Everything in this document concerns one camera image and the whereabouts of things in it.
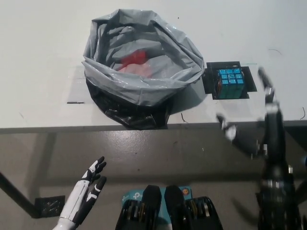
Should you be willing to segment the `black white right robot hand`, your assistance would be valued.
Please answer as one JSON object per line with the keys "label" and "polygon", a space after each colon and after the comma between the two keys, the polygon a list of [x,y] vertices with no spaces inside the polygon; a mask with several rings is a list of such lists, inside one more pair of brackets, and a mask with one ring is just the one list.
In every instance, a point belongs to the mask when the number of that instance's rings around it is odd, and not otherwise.
{"label": "black white right robot hand", "polygon": [[227,122],[222,114],[217,114],[220,128],[228,141],[252,159],[264,156],[269,162],[285,161],[285,130],[280,103],[275,97],[275,88],[263,67],[258,68],[258,76],[265,92],[264,136],[262,141],[253,139],[235,124]]}

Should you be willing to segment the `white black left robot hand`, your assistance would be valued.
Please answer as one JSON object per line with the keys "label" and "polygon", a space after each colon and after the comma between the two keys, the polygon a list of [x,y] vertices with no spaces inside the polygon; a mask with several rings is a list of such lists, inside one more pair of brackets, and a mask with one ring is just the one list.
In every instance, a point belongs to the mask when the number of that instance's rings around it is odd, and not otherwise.
{"label": "white black left robot hand", "polygon": [[85,171],[70,193],[55,230],[75,230],[83,223],[106,183],[107,178],[100,175],[105,166],[102,156]]}

